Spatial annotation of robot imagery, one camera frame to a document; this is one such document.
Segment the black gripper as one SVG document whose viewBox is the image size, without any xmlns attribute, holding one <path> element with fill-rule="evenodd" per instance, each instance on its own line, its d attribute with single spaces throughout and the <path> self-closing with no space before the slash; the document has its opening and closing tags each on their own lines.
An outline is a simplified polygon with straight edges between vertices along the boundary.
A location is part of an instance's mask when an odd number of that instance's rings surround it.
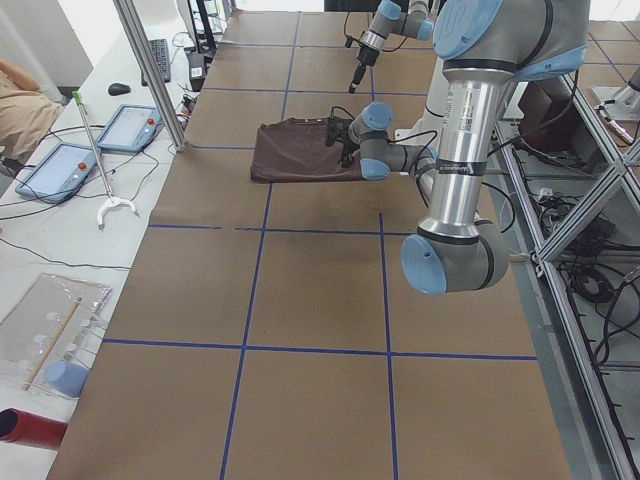
<svg viewBox="0 0 640 480">
<path fill-rule="evenodd" d="M 360 47 L 360 51 L 358 53 L 357 59 L 359 61 L 359 65 L 356 67 L 352 80 L 348 87 L 348 93 L 354 94 L 362 82 L 362 79 L 366 73 L 366 67 L 372 67 L 375 65 L 380 51 L 374 48 L 371 48 L 368 45 L 362 45 Z"/>
<path fill-rule="evenodd" d="M 342 168 L 350 168 L 354 164 L 354 154 L 359 150 L 360 145 L 354 142 L 348 134 L 342 135 L 339 141 L 343 145 L 340 165 Z"/>
</svg>

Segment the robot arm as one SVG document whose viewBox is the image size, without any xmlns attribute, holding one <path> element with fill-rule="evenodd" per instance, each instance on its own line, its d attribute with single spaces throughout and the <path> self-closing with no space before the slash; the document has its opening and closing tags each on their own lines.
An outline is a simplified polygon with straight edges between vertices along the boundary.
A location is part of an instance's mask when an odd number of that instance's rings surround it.
<svg viewBox="0 0 640 480">
<path fill-rule="evenodd" d="M 359 38 L 346 36 L 347 48 L 353 43 L 360 47 L 357 55 L 358 65 L 349 84 L 348 93 L 355 93 L 367 69 L 375 65 L 391 34 L 419 41 L 429 40 L 434 30 L 434 21 L 430 19 L 429 13 L 430 7 L 426 1 L 410 1 L 407 12 L 403 12 L 401 6 L 394 1 L 381 1 L 368 29 Z"/>
<path fill-rule="evenodd" d="M 408 283 L 424 294 L 474 291 L 504 276 L 509 253 L 477 203 L 491 134 L 511 86 L 577 70 L 584 62 L 586 1 L 448 1 L 435 18 L 413 1 L 379 4 L 360 40 L 355 78 L 372 66 L 389 35 L 431 40 L 448 89 L 436 149 L 400 145 L 387 134 L 390 108 L 374 102 L 336 135 L 345 156 L 360 155 L 362 176 L 412 176 L 427 215 L 401 249 Z"/>
</svg>

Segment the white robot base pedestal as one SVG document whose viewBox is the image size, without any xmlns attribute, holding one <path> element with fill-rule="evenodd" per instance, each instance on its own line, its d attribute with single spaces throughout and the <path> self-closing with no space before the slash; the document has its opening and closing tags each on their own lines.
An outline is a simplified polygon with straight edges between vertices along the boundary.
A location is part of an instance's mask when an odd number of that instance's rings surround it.
<svg viewBox="0 0 640 480">
<path fill-rule="evenodd" d="M 396 134 L 421 153 L 411 172 L 417 180 L 479 180 L 486 169 L 488 71 L 466 61 L 436 63 L 424 112 L 409 130 Z"/>
</svg>

